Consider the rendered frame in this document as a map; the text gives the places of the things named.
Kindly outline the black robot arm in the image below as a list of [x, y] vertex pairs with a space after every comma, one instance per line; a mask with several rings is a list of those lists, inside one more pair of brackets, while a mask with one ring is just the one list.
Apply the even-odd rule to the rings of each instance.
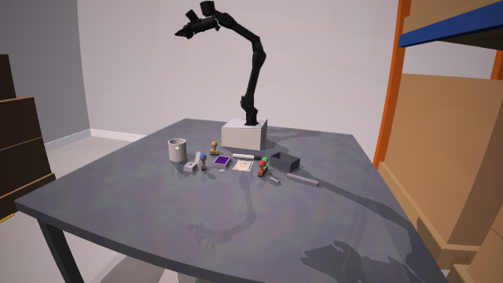
[[[218, 10], [215, 10], [214, 1], [204, 1], [200, 3], [200, 9], [202, 14], [207, 17], [204, 18], [205, 29], [209, 30], [215, 28], [216, 31], [219, 30], [221, 26], [224, 28], [232, 29], [237, 32], [239, 35], [244, 36], [248, 41], [251, 41], [252, 44], [252, 70], [250, 79], [248, 82], [248, 88], [246, 94], [241, 96], [240, 106], [244, 111], [246, 111], [246, 126], [256, 126], [259, 122], [257, 122], [258, 109], [254, 107], [254, 93], [256, 84], [259, 78], [259, 72], [261, 67], [264, 64], [264, 60], [266, 59], [266, 53], [263, 52], [263, 47], [260, 42], [260, 38], [258, 35], [255, 35], [251, 31], [247, 30], [245, 27], [238, 24], [228, 13], [221, 13]], [[215, 15], [215, 16], [214, 16]], [[198, 16], [193, 12], [193, 10], [189, 10], [186, 15], [191, 21], [190, 24], [195, 24], [202, 18], [198, 18]], [[217, 20], [216, 20], [217, 19]], [[218, 21], [218, 22], [217, 22]], [[219, 25], [218, 25], [219, 23]]]

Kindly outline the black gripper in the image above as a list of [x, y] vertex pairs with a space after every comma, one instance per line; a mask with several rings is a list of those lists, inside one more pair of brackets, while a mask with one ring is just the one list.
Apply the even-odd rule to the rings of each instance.
[[205, 29], [205, 25], [204, 25], [204, 21], [203, 19], [199, 20], [198, 22], [196, 22], [195, 24], [190, 24], [190, 22], [185, 25], [181, 30], [177, 31], [176, 33], [174, 33], [174, 35], [177, 35], [177, 36], [184, 36], [186, 37], [187, 39], [191, 39], [193, 37], [193, 33], [194, 35], [199, 33], [199, 32], [204, 32], [206, 31], [207, 29]]

